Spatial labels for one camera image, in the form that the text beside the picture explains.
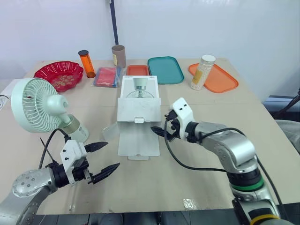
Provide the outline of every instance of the teal tray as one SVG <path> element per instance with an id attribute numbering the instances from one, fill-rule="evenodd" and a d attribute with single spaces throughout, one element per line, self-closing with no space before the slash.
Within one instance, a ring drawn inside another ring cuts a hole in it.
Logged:
<path id="1" fill-rule="evenodd" d="M 174 84 L 183 81 L 182 70 L 174 57 L 155 57 L 148 59 L 151 76 L 157 76 L 158 84 Z"/>

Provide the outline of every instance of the white jar lid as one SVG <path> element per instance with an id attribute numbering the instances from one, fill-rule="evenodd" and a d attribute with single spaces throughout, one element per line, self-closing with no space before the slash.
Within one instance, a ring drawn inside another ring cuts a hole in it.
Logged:
<path id="1" fill-rule="evenodd" d="M 203 55 L 201 57 L 201 59 L 203 59 L 204 61 L 207 61 L 207 62 L 214 62 L 214 61 L 216 61 L 216 57 L 214 57 L 213 55 Z"/>

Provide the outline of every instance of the orange plastic plate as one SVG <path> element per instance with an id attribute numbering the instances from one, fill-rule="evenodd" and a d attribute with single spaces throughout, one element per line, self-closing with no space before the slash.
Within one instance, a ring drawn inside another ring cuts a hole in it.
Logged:
<path id="1" fill-rule="evenodd" d="M 148 76 L 148 66 L 146 65 L 129 65 L 127 67 L 127 76 Z"/>
<path id="2" fill-rule="evenodd" d="M 199 63 L 192 64 L 188 67 L 188 71 L 194 76 Z M 225 70 L 214 64 L 210 74 L 208 75 L 204 86 L 215 93 L 223 93 L 232 89 L 237 88 L 239 82 L 230 76 Z"/>

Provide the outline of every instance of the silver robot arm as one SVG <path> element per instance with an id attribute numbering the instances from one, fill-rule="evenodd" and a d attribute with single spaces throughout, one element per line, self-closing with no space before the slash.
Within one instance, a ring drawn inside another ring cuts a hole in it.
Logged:
<path id="1" fill-rule="evenodd" d="M 31 224 L 42 201 L 57 189 L 52 169 L 49 167 L 22 173 L 14 181 L 9 195 L 0 204 L 0 224 Z"/>
<path id="2" fill-rule="evenodd" d="M 170 111 L 165 117 L 172 124 L 173 132 L 167 132 L 166 136 L 169 141 L 180 138 L 202 145 L 217 155 L 227 173 L 235 197 L 232 203 L 241 224 L 249 225 L 255 220 L 258 224 L 280 218 L 258 169 L 255 148 L 243 133 L 233 132 L 231 130 L 237 129 L 222 124 L 195 122 L 193 111 L 183 98 L 170 106 Z M 165 134 L 160 127 L 151 129 L 160 136 Z"/>
<path id="3" fill-rule="evenodd" d="M 107 145 L 97 142 L 84 146 L 68 140 L 60 153 L 63 164 L 50 163 L 46 168 L 22 173 L 13 183 L 12 190 L 0 204 L 0 225 L 30 225 L 42 201 L 67 184 L 86 179 L 96 184 L 108 177 L 119 163 L 104 168 L 93 175 L 89 172 L 87 152 L 94 152 Z"/>

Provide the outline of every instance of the red bowl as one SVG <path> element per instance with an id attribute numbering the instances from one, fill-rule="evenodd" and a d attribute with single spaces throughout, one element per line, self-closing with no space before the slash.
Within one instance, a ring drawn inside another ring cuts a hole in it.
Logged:
<path id="1" fill-rule="evenodd" d="M 83 68 L 75 62 L 54 62 L 39 69 L 34 77 L 47 80 L 58 92 L 63 92 L 80 82 L 83 77 Z"/>

